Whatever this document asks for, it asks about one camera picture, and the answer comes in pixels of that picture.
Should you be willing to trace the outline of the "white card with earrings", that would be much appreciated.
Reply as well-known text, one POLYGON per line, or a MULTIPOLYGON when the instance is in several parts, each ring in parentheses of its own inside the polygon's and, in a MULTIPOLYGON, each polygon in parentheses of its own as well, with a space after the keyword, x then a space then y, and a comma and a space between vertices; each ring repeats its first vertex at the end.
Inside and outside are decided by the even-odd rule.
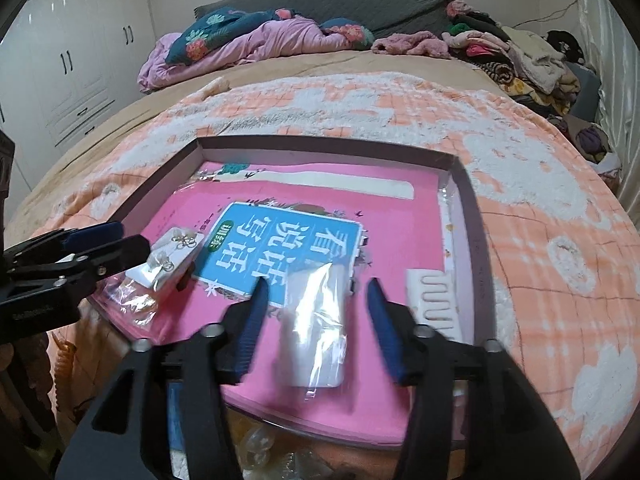
POLYGON ((127 270, 125 276, 153 292, 159 292, 183 263, 192 261, 203 240, 203 233, 172 226, 151 246, 145 263, 127 270))

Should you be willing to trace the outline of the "white earring card packet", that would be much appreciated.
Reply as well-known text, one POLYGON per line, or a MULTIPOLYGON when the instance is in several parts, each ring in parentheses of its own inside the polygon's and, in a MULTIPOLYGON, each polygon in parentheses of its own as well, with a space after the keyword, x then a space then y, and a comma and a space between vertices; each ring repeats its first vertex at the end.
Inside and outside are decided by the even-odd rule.
POLYGON ((288 274, 281 309, 280 384, 306 401, 341 387, 350 272, 343 260, 307 261, 288 274))

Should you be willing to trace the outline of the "blue jewelry box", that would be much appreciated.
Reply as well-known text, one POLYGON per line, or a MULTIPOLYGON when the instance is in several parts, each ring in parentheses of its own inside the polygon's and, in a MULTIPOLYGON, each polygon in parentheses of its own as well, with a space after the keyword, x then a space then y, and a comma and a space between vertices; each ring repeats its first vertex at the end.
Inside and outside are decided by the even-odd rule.
POLYGON ((184 452, 182 413, 180 398, 183 389, 181 382, 168 382, 167 385, 167 428, 168 442, 171 451, 184 452))

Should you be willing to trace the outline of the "white comb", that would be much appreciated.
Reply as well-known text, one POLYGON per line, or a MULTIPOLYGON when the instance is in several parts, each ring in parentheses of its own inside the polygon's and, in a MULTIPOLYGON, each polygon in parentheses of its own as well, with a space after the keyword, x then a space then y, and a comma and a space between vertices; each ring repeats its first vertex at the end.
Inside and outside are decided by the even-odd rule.
POLYGON ((418 324, 428 325, 447 339, 463 341, 454 279, 450 272, 408 269, 408 307, 418 324))

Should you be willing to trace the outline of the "clear bag with trinkets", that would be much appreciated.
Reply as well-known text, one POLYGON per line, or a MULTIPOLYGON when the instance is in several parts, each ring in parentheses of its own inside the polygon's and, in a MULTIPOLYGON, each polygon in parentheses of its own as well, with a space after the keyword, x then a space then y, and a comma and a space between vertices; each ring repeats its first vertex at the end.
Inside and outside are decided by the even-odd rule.
POLYGON ((280 480, 326 480, 334 474, 331 466, 311 450, 284 454, 274 466, 271 478, 280 480))

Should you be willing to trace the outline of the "pink book with blue label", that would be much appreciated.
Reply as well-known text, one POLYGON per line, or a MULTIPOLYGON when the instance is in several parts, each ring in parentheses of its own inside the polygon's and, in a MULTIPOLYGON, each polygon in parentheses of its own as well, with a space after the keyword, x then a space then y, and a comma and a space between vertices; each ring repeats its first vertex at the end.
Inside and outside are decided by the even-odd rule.
POLYGON ((148 262, 94 299, 129 339, 169 344, 221 319, 258 280, 269 307, 228 404, 305 434, 396 446, 408 392, 387 374, 367 284, 419 310, 416 279, 454 294, 440 177, 431 169, 204 162, 140 212, 148 262))

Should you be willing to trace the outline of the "brown cardboard tray box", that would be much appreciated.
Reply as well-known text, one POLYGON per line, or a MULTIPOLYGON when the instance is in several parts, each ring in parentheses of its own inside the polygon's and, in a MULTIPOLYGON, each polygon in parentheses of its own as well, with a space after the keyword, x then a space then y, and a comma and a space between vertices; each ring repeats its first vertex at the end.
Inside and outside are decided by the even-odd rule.
POLYGON ((267 318, 236 410, 324 440, 396 448, 408 393, 386 373, 367 284, 465 344, 496 333, 480 208, 454 155, 302 136, 191 141, 114 212, 151 243, 91 304, 126 338, 190 337, 258 278, 267 318))

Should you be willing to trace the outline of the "peach checked fleece blanket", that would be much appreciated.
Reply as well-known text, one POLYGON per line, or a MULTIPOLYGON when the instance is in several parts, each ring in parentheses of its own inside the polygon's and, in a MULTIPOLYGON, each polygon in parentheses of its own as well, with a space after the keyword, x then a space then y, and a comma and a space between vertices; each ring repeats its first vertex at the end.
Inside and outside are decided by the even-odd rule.
POLYGON ((639 402, 639 234, 562 134, 504 96, 399 72, 179 84, 77 144, 6 235, 19 242, 102 220, 188 142, 241 133, 459 156, 487 233, 499 338, 549 405, 582 474, 611 456, 639 402))

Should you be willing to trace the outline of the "white wardrobe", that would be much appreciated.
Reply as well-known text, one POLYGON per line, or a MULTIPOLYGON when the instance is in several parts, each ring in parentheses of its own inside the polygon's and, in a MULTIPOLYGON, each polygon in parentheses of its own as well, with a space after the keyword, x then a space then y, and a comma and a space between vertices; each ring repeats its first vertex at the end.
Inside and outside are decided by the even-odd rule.
POLYGON ((26 0, 1 40, 1 129, 14 142, 11 218, 53 165, 140 99, 149 0, 26 0))

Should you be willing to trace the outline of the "tan bed sheet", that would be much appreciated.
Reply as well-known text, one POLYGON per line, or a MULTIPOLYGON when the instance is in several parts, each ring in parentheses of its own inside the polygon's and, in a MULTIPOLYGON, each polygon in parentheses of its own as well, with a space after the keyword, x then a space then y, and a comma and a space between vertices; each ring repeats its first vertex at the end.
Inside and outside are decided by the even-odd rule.
POLYGON ((101 120, 89 133, 30 188, 20 174, 24 162, 14 162, 11 176, 8 220, 4 235, 11 243, 29 237, 43 222, 50 207, 64 195, 66 184, 108 154, 122 139, 189 94, 217 77, 224 77, 232 88, 285 77, 321 76, 373 72, 398 72, 459 90, 486 90, 496 96, 504 92, 479 68, 458 60, 389 56, 371 52, 341 51, 295 55, 290 58, 244 64, 174 84, 142 96, 110 118, 101 120))

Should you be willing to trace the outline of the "teal floral pillow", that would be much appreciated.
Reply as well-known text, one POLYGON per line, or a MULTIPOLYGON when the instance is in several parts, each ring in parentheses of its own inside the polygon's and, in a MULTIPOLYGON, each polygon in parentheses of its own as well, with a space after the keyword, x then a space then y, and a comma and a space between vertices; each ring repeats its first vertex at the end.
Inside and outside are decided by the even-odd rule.
POLYGON ((249 34, 265 22, 288 20, 294 16, 295 11, 289 8, 255 12, 245 12, 230 6, 215 9, 199 18, 172 43, 165 63, 190 66, 230 41, 249 34))

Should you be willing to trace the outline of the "pink quilt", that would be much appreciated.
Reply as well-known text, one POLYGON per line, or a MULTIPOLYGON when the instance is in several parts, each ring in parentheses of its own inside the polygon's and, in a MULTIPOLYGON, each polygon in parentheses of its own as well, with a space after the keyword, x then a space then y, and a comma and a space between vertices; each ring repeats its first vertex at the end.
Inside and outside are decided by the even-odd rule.
POLYGON ((151 93, 231 66, 292 55, 368 50, 374 43, 372 32, 357 22, 336 18, 320 25, 311 18, 296 15, 288 20, 266 21, 209 52, 205 50, 203 36, 198 34, 184 48, 198 58, 191 63, 170 62, 171 49, 178 47, 183 38, 172 32, 157 40, 137 76, 141 92, 151 93))

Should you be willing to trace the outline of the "bag of clothes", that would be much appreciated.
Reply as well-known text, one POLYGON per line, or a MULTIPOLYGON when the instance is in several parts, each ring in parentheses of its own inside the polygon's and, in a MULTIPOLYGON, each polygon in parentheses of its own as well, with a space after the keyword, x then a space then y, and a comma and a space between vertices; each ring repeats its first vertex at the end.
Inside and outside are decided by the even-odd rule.
POLYGON ((552 116, 549 122, 567 138, 599 176, 615 178, 620 175, 620 158, 611 148, 606 133, 594 122, 586 122, 573 115, 552 116))

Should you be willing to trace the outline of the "pile of folded clothes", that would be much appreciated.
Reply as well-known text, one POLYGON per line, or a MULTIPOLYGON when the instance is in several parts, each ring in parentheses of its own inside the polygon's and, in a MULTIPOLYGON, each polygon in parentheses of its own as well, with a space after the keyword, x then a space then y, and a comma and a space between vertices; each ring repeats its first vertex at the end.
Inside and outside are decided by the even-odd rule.
POLYGON ((503 27, 462 0, 446 7, 450 26, 442 33, 449 53, 482 70, 514 101, 544 117, 565 115, 582 84, 573 67, 585 63, 577 39, 564 30, 546 36, 503 27))

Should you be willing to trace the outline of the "pink fuzzy garment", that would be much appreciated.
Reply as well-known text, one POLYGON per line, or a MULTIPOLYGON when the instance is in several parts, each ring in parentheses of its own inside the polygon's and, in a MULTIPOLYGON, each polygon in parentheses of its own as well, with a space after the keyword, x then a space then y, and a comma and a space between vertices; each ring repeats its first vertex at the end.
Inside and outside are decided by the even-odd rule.
POLYGON ((428 30, 414 34, 396 34, 377 39, 371 50, 376 54, 415 55, 429 58, 450 58, 446 42, 428 30))

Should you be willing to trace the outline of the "grey headboard cover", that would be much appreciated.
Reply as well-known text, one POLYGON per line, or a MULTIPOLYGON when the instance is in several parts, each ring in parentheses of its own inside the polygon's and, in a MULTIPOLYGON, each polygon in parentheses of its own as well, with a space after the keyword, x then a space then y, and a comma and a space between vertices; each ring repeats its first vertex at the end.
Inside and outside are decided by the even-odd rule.
POLYGON ((438 36, 450 25, 446 7, 452 0, 219 0, 194 9, 194 16, 224 6, 246 12, 289 8, 321 24, 348 18, 366 26, 376 38, 428 30, 438 36))

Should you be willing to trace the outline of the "cream striped curtain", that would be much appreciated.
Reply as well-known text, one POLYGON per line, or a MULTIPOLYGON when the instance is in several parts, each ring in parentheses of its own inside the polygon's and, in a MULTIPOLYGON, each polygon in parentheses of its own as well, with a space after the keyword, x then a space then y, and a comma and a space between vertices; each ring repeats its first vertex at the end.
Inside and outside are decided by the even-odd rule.
POLYGON ((622 163, 617 197, 639 223, 639 48, 610 0, 578 0, 585 54, 602 82, 599 118, 622 163))

